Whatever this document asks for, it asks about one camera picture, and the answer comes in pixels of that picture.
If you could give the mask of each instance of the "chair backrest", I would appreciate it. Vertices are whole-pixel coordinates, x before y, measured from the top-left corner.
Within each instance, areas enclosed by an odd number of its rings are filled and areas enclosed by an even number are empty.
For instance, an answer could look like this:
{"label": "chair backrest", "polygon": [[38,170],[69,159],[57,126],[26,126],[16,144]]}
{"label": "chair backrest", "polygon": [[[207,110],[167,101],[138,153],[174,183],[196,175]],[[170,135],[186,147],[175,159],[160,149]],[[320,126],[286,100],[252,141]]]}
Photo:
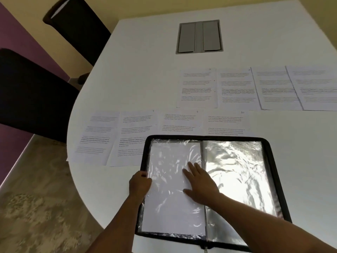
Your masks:
{"label": "chair backrest", "polygon": [[43,18],[95,65],[111,33],[84,0],[60,0]]}
{"label": "chair backrest", "polygon": [[29,59],[0,49],[0,123],[66,142],[78,93]]}

